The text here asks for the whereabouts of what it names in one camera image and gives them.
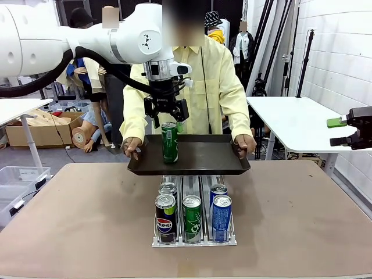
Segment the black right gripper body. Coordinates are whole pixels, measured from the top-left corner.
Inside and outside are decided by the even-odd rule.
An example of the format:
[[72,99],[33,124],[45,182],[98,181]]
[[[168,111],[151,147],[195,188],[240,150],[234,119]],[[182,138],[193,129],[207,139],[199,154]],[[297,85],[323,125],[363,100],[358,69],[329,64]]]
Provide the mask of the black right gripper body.
[[349,136],[349,146],[352,150],[371,148],[371,106],[351,108],[348,125],[357,128],[357,131]]

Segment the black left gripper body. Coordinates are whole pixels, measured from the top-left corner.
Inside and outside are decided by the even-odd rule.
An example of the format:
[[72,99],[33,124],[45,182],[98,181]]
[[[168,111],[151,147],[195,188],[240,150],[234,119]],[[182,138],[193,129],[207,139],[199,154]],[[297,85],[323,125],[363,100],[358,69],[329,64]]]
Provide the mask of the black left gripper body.
[[176,84],[175,80],[149,82],[150,87],[155,92],[151,96],[158,100],[159,113],[174,113]]

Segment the person right hand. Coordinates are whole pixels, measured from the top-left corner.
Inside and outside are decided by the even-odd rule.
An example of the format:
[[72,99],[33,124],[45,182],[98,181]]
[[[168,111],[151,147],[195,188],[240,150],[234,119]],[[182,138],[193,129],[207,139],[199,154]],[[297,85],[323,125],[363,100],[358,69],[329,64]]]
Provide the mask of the person right hand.
[[142,140],[137,137],[128,137],[121,144],[124,155],[130,159],[138,159],[137,149],[142,145]]

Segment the person left hand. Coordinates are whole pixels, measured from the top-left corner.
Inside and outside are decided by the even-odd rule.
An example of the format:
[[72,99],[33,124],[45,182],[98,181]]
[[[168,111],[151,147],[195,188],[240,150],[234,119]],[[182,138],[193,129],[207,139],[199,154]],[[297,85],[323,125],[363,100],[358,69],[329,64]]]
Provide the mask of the person left hand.
[[237,135],[235,143],[239,146],[238,155],[240,159],[245,158],[247,154],[252,153],[256,148],[255,139],[247,134]]

